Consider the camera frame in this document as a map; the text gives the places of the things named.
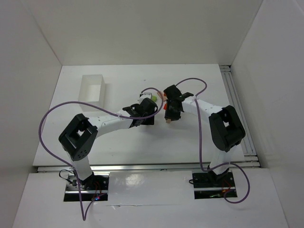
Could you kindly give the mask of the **white perforated plastic box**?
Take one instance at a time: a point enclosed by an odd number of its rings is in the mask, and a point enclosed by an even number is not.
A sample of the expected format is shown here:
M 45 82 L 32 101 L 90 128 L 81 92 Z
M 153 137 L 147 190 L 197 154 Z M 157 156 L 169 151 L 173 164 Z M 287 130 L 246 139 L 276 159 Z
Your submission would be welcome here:
M 105 86 L 102 75 L 83 75 L 78 101 L 103 108 Z

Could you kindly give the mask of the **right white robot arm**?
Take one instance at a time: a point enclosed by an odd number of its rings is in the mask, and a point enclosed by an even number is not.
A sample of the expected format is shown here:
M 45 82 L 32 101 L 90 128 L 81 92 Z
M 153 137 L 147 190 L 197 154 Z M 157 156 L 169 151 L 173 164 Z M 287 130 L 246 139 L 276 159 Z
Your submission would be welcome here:
M 197 116 L 200 140 L 202 140 L 201 121 L 209 124 L 211 138 L 217 149 L 205 172 L 211 183 L 222 180 L 228 173 L 235 147 L 246 136 L 235 108 L 231 105 L 221 107 L 210 104 L 197 99 L 189 92 L 182 94 L 175 85 L 167 87 L 163 94 L 166 97 L 164 118 L 167 122 L 179 120 L 182 112 Z

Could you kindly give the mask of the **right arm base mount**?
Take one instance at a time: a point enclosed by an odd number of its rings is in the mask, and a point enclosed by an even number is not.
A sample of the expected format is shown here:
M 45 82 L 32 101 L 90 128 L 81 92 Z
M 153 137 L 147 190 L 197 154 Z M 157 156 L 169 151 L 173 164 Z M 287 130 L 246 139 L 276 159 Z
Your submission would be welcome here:
M 194 188 L 194 199 L 236 198 L 237 191 L 232 172 L 228 172 L 219 180 L 212 180 L 209 173 L 193 173 L 189 180 Z

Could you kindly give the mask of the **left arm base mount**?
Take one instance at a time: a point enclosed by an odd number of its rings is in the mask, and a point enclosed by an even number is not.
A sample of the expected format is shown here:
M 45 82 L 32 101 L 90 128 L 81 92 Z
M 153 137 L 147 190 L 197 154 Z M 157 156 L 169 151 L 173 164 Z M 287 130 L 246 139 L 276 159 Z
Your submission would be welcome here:
M 79 202 L 79 190 L 82 201 L 108 201 L 108 173 L 95 173 L 88 180 L 80 181 L 80 187 L 74 172 L 62 169 L 58 175 L 66 181 L 64 202 Z

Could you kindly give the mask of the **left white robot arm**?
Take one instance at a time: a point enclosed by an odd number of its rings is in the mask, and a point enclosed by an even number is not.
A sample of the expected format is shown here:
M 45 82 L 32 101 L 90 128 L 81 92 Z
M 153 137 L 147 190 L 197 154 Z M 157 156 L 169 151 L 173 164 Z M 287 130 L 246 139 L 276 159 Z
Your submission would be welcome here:
M 77 114 L 60 134 L 58 140 L 70 157 L 80 184 L 90 189 L 101 182 L 93 173 L 88 155 L 96 138 L 121 129 L 129 129 L 140 125 L 153 125 L 154 117 L 145 118 L 158 111 L 157 104 L 149 99 L 143 99 L 139 104 L 124 107 L 115 116 L 85 117 Z

